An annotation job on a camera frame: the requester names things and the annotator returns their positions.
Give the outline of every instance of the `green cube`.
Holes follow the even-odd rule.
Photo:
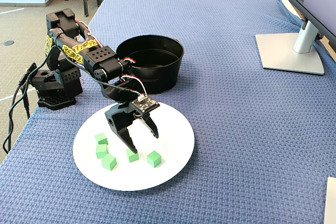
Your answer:
[[[107,144],[107,138],[104,133],[99,133],[98,135],[94,136],[96,139],[97,144]]]
[[[129,162],[133,162],[139,159],[139,154],[134,154],[130,149],[126,149],[126,155],[128,157]]]
[[[149,163],[154,168],[157,167],[161,163],[161,155],[156,151],[148,154],[147,156],[147,163]]]
[[[107,144],[98,144],[96,147],[97,158],[103,158],[106,154],[108,154]]]
[[[106,154],[103,160],[101,161],[101,164],[105,169],[112,170],[117,164],[117,159],[116,157],[113,157],[110,154]]]

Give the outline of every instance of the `black cable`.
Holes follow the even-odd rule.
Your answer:
[[[26,88],[26,85],[29,85],[29,83],[27,84],[27,82],[25,82],[22,87],[20,88],[21,89],[21,92],[23,93],[25,88]],[[25,107],[25,110],[26,110],[26,114],[27,114],[27,119],[30,118],[30,113],[29,113],[29,101],[28,101],[28,95],[26,94],[25,97],[23,98],[23,105]]]
[[[17,95],[17,92],[19,92],[20,87],[21,87],[21,85],[19,84],[19,85],[17,86],[17,88],[16,88],[14,94],[13,94],[13,99],[12,99],[11,106],[13,106],[13,104],[15,103],[16,95]],[[8,133],[10,133],[10,132],[11,132],[11,129],[12,129],[12,125],[11,125],[10,122],[11,122],[11,121],[8,120]],[[4,149],[4,151],[5,151],[7,154],[8,154],[8,152],[11,150],[11,149],[10,149],[11,145],[12,145],[12,136],[10,136],[10,137],[8,138],[8,147],[7,147],[7,150],[6,150],[5,145],[3,145],[3,149]]]
[[[51,47],[51,49],[50,49],[48,55],[46,56],[46,58],[44,59],[44,61],[42,62],[42,64],[41,64],[40,66],[38,66],[36,69],[34,69],[34,70],[28,75],[28,77],[27,77],[27,83],[30,82],[31,77],[35,75],[35,72],[37,72],[37,71],[38,71],[41,67],[43,67],[43,65],[47,62],[47,60],[48,60],[48,58],[49,58],[49,56],[50,56],[50,53],[52,52],[52,50],[53,50],[54,48],[56,48],[55,45]],[[8,153],[8,151],[7,151],[6,148],[5,148],[5,144],[6,144],[6,142],[8,141],[8,139],[11,138],[11,135],[12,135],[12,133],[13,133],[13,128],[14,128],[14,122],[13,122],[13,119],[12,119],[13,109],[15,108],[15,106],[16,106],[20,101],[22,101],[22,100],[24,99],[25,95],[27,94],[28,86],[29,86],[29,85],[26,85],[26,88],[25,88],[25,91],[24,91],[23,94],[22,94],[22,97],[21,97],[19,100],[17,100],[17,101],[12,105],[12,107],[9,109],[9,112],[8,112],[9,122],[10,122],[11,127],[10,127],[10,131],[9,131],[9,133],[8,133],[8,136],[6,137],[6,139],[4,140],[4,143],[3,143],[3,145],[2,145],[2,148],[4,149],[4,151],[5,151],[6,153]]]
[[[94,80],[95,82],[99,83],[99,84],[102,84],[102,85],[106,85],[106,86],[109,86],[109,87],[112,87],[112,88],[115,88],[115,89],[118,89],[118,90],[121,90],[121,91],[130,91],[130,92],[134,92],[134,93],[137,93],[137,91],[134,91],[134,90],[131,90],[131,89],[126,89],[126,88],[122,88],[122,87],[118,87],[118,86],[115,86],[115,85],[112,85],[112,84],[109,84],[107,82],[103,82],[103,81],[100,81],[100,80],[97,80],[95,77],[93,77],[90,72],[88,70],[86,70],[85,68],[77,65],[76,63],[74,63],[72,60],[69,59],[69,57],[66,55],[66,53],[63,51],[63,49],[59,46],[57,46],[57,48],[64,54],[64,57],[66,58],[66,60],[71,63],[72,65],[74,65],[75,67],[81,69],[82,71],[84,71],[85,73],[87,73],[89,75],[89,77],[91,77],[92,80]]]

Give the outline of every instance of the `white plate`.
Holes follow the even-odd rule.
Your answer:
[[[133,143],[138,150],[139,160],[129,163],[127,146],[111,131],[105,117],[112,105],[93,114],[81,126],[74,140],[73,158],[78,169],[97,185],[121,191],[144,190],[160,185],[179,173],[189,161],[194,149],[194,132],[189,121],[178,110],[160,103],[151,112],[157,125],[159,138],[140,121],[128,127]],[[108,149],[117,158],[112,171],[102,167],[96,157],[95,135],[105,133]],[[158,152],[162,161],[156,168],[147,163],[147,155]]]

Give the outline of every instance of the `blue tablecloth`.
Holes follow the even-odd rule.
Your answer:
[[[300,28],[280,0],[104,0],[90,28],[113,49],[145,34],[182,43],[177,85],[154,98],[190,121],[194,153],[144,191],[86,179],[73,139],[111,101],[83,74],[77,104],[37,108],[0,166],[0,222],[323,223],[336,176],[336,64],[317,42],[325,76],[262,68],[255,34]]]

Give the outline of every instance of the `monitor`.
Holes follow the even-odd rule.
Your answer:
[[[263,67],[324,74],[321,59],[312,44],[318,31],[321,31],[331,43],[336,44],[336,1],[289,1],[309,22],[303,23],[298,34],[256,35]],[[282,45],[272,50],[275,43]]]

